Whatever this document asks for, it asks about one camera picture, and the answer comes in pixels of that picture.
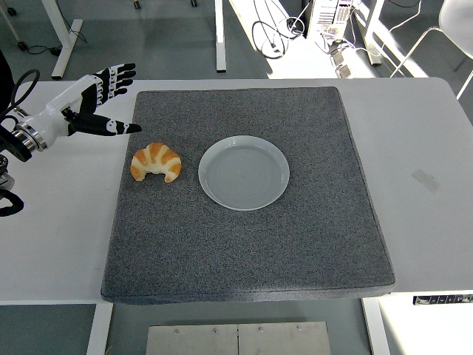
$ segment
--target white table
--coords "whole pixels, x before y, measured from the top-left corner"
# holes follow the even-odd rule
[[[70,84],[41,82],[22,107],[38,112]],[[143,90],[286,86],[340,90],[392,259],[395,292],[472,289],[473,127],[445,81],[136,81],[97,113],[130,121]],[[0,219],[0,304],[104,304],[101,279],[126,142],[126,136],[77,133],[27,163],[5,154],[25,208]],[[425,173],[422,183],[416,172]]]

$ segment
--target white chair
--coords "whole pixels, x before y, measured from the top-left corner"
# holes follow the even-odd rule
[[[472,0],[445,0],[440,15],[438,16],[438,27],[430,27],[418,41],[414,47],[407,53],[406,58],[396,67],[391,74],[391,78],[401,68],[406,60],[414,52],[415,48],[420,44],[423,38],[432,30],[442,32],[452,43],[457,46],[468,57],[473,59],[473,1]],[[463,94],[466,86],[473,77],[473,71],[470,73],[462,88],[460,89],[457,99]]]

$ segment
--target robotic hand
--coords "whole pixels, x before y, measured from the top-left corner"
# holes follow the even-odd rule
[[[56,138],[70,136],[76,132],[93,135],[121,135],[141,131],[141,127],[137,124],[125,124],[94,114],[95,110],[108,100],[126,93],[126,87],[133,82],[131,78],[136,74],[134,68],[134,64],[120,64],[85,75],[48,102],[46,108],[37,115],[28,115],[18,106],[31,92],[31,87],[23,98],[14,102],[18,84],[32,71],[23,75],[13,92],[10,107],[0,114],[0,152],[8,150],[16,158],[25,162],[32,157],[35,150],[42,152],[50,148]],[[13,116],[6,116],[12,109],[22,118],[22,121],[18,121]],[[16,122],[11,132],[2,126],[6,118]],[[4,158],[3,155],[0,155],[0,200],[5,197],[12,202],[13,207],[16,204],[16,209],[18,209],[18,201],[12,200],[11,196],[15,195],[8,191],[13,187],[13,179],[7,174],[6,158],[4,160],[2,158]],[[0,209],[0,216],[16,213],[19,211],[16,209]]]

